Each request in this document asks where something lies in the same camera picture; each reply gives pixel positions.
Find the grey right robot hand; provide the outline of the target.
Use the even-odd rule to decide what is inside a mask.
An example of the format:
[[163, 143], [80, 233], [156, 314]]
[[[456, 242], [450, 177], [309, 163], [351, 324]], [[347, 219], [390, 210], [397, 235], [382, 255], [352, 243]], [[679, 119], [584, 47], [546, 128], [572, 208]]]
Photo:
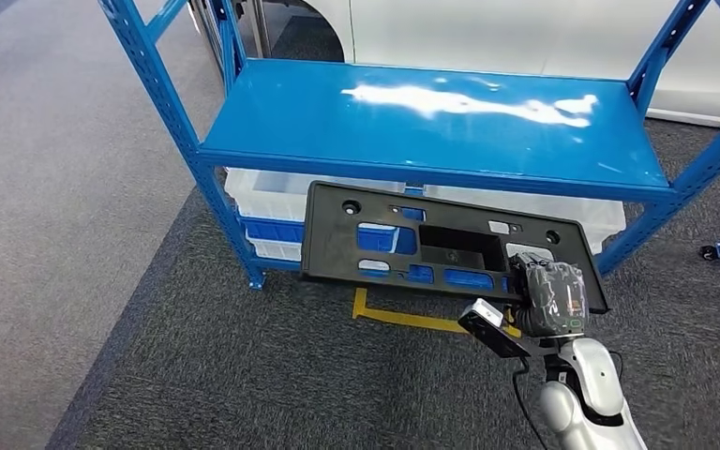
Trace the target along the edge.
[[512, 307], [513, 325], [533, 338], [582, 336], [588, 301], [582, 271], [567, 262], [554, 262], [534, 252], [510, 259], [519, 275], [518, 290], [525, 298]]

